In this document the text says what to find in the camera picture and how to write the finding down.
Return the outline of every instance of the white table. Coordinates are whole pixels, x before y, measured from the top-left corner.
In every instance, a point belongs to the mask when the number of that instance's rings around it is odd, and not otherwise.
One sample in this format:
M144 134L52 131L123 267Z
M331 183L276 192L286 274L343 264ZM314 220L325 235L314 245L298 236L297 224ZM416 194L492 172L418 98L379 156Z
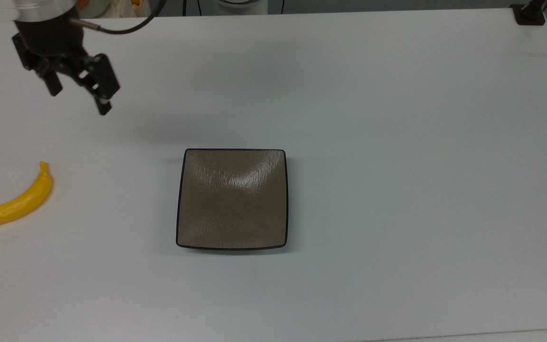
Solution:
M101 22L110 27L135 21ZM0 341L340 342L547 329L547 25L509 9L161 18L87 32L57 97L0 25ZM286 150L283 249L182 249L187 148Z

